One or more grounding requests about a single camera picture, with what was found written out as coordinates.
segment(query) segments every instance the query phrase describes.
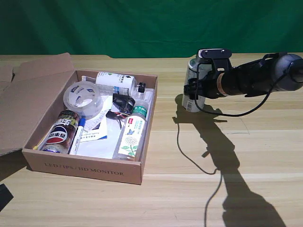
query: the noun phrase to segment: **green backdrop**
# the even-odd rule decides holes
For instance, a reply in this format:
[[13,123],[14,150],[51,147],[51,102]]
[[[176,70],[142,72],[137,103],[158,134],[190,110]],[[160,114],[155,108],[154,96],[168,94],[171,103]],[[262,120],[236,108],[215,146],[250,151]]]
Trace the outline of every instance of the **green backdrop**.
[[303,0],[0,0],[0,54],[303,52]]

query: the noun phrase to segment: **blue marker cap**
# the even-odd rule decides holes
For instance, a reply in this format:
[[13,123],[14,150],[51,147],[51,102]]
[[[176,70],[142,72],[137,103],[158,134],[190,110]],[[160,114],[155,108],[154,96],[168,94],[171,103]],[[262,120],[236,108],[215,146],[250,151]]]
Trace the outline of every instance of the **blue marker cap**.
[[80,121],[79,121],[79,126],[82,126],[84,127],[85,126],[85,118],[81,118]]

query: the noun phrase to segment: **clear plastic bottle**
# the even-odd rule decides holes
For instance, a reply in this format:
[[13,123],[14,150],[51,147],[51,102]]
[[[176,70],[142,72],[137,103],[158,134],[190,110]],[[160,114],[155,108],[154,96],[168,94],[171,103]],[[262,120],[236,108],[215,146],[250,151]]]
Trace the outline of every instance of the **clear plastic bottle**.
[[139,160],[143,149],[146,131],[148,103],[136,100],[133,113],[125,119],[120,137],[113,154],[113,159]]
[[[188,68],[187,68],[184,85],[188,84],[189,79],[197,78],[197,67],[199,63],[202,63],[199,66],[199,79],[203,79],[207,75],[207,73],[212,70],[212,65],[204,58],[200,57],[199,54],[197,53],[196,58],[193,58],[188,62]],[[204,102],[205,102],[205,97],[198,96],[197,104],[200,108],[203,108]],[[190,99],[188,95],[183,94],[182,105],[189,112],[196,113],[200,111],[197,108],[195,101]]]

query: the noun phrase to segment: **bottle cap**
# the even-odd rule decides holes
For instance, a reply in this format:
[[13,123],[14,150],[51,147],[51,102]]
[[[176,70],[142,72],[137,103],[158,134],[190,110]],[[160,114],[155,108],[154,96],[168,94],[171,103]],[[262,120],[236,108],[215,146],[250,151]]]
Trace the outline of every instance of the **bottle cap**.
[[80,121],[79,121],[79,126],[85,126],[85,121],[86,119],[85,118],[81,118]]
[[140,83],[139,83],[139,86],[138,86],[138,92],[144,93],[144,91],[145,91],[145,86],[146,86],[145,83],[140,82]]

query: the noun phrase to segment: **robotic arm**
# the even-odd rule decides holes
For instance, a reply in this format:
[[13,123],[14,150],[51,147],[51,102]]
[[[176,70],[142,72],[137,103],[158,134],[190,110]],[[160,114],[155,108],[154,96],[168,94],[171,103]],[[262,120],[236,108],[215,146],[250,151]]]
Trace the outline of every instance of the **robotic arm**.
[[199,65],[211,64],[202,79],[191,78],[184,85],[184,94],[196,100],[197,96],[219,98],[243,95],[254,97],[275,91],[295,91],[303,87],[303,59],[295,54],[271,53],[262,59],[232,67],[227,49],[201,49],[197,53]]

